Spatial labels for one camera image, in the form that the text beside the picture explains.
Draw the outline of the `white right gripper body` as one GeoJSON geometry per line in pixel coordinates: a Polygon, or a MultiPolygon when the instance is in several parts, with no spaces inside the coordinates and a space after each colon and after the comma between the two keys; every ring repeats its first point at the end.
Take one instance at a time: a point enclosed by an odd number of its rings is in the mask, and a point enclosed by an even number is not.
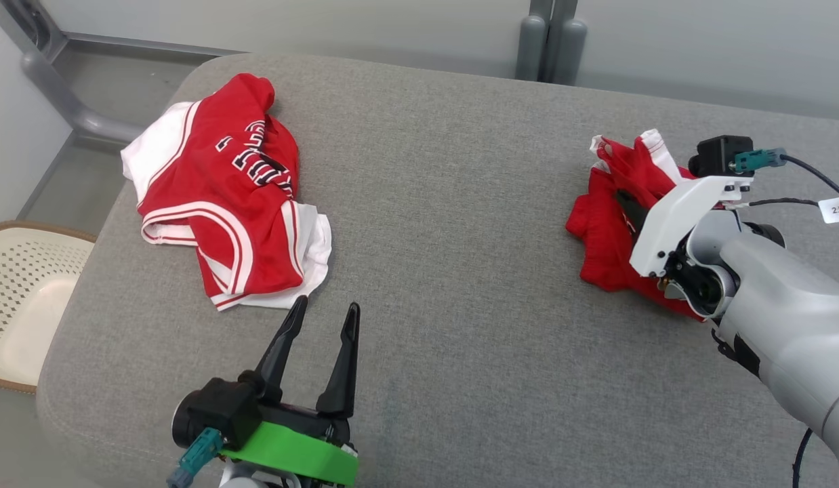
{"type": "Polygon", "coordinates": [[[634,244],[630,266],[642,277],[664,275],[666,265],[660,253],[674,252],[706,213],[718,203],[741,200],[742,186],[750,186],[753,181],[748,177],[707,176],[677,184],[650,208],[634,244]]]}

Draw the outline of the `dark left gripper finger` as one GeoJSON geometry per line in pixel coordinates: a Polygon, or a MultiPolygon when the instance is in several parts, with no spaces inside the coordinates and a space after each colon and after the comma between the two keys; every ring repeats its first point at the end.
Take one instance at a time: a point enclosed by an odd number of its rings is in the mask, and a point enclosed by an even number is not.
{"type": "Polygon", "coordinates": [[[307,306],[308,296],[300,296],[296,299],[255,369],[263,382],[259,396],[266,403],[279,404],[281,402],[283,396],[281,380],[293,340],[299,336],[302,329],[307,306]]]}
{"type": "Polygon", "coordinates": [[[350,419],[354,414],[359,355],[361,308],[353,302],[348,307],[341,330],[341,348],[331,371],[329,383],[317,399],[315,410],[332,419],[350,419]]]}

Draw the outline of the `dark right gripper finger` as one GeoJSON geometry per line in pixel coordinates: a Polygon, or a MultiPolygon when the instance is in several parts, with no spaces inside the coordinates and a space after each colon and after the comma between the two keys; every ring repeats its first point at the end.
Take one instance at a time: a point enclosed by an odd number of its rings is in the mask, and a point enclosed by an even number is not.
{"type": "Polygon", "coordinates": [[[636,197],[624,190],[617,191],[617,203],[623,213],[628,232],[630,232],[632,238],[638,238],[640,232],[642,232],[649,208],[643,207],[636,200],[636,197]]]}

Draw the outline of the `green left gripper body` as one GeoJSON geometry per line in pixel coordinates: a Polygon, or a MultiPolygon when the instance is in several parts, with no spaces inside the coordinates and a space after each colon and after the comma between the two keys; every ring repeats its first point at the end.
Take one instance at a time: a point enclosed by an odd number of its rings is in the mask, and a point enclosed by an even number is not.
{"type": "Polygon", "coordinates": [[[359,455],[350,419],[304,407],[261,407],[262,423],[240,451],[222,450],[221,487],[354,487],[359,455]]]}

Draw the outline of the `red white sports shorts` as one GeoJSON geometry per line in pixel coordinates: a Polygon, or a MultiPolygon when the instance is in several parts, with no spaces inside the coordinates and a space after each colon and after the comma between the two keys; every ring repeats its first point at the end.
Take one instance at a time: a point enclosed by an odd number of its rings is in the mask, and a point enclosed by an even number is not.
{"type": "Polygon", "coordinates": [[[630,266],[634,228],[615,198],[624,190],[637,204],[651,208],[675,185],[693,179],[692,173],[676,163],[657,129],[644,131],[632,147],[594,136],[589,151],[597,157],[590,169],[589,189],[575,198],[565,224],[567,232],[584,245],[581,278],[605,291],[636,291],[657,305],[702,321],[688,303],[665,298],[656,281],[630,266]]]}

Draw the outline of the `red white basketball jersey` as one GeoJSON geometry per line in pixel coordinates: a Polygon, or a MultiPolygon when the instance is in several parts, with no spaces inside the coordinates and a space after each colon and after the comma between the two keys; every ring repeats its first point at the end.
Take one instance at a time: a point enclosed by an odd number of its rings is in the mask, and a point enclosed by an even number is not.
{"type": "Polygon", "coordinates": [[[298,201],[298,143],[274,102],[270,80],[237,74],[173,104],[120,152],[142,238],[193,247],[218,310],[288,309],[329,274],[329,219],[298,201]]]}

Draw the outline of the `cream perforated laundry basket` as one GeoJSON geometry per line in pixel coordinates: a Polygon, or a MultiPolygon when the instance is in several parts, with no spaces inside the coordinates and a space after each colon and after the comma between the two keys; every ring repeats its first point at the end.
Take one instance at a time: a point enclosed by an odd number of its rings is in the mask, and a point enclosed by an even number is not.
{"type": "Polygon", "coordinates": [[[36,393],[45,356],[96,240],[62,226],[0,222],[0,388],[36,393]]]}

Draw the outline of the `grey bent metal tube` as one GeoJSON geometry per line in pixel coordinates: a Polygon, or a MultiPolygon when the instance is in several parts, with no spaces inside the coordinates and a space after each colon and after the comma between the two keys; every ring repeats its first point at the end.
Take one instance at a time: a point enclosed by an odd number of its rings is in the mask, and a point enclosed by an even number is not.
{"type": "Polygon", "coordinates": [[[80,136],[127,144],[144,132],[143,126],[112,119],[86,105],[54,68],[69,37],[40,0],[0,0],[0,28],[21,50],[23,74],[80,136]]]}

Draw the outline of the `grey metal post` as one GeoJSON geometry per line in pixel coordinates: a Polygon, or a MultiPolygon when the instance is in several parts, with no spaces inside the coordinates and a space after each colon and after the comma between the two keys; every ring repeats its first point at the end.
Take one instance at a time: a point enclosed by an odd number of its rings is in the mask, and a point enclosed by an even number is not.
{"type": "Polygon", "coordinates": [[[537,81],[544,56],[554,0],[531,0],[529,13],[520,22],[515,78],[537,81]]]}
{"type": "Polygon", "coordinates": [[[544,81],[574,85],[588,27],[575,17],[578,0],[554,0],[550,19],[544,81]]]}

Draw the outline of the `grey metal floor rail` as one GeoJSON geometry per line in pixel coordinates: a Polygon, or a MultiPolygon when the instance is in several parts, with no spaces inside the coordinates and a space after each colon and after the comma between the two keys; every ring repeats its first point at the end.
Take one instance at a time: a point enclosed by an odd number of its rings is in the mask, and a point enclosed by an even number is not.
{"type": "Polygon", "coordinates": [[[131,56],[132,58],[163,59],[212,59],[243,54],[220,47],[203,47],[168,43],[167,41],[147,41],[136,38],[110,37],[82,32],[63,31],[64,37],[73,49],[108,56],[131,56]]]}

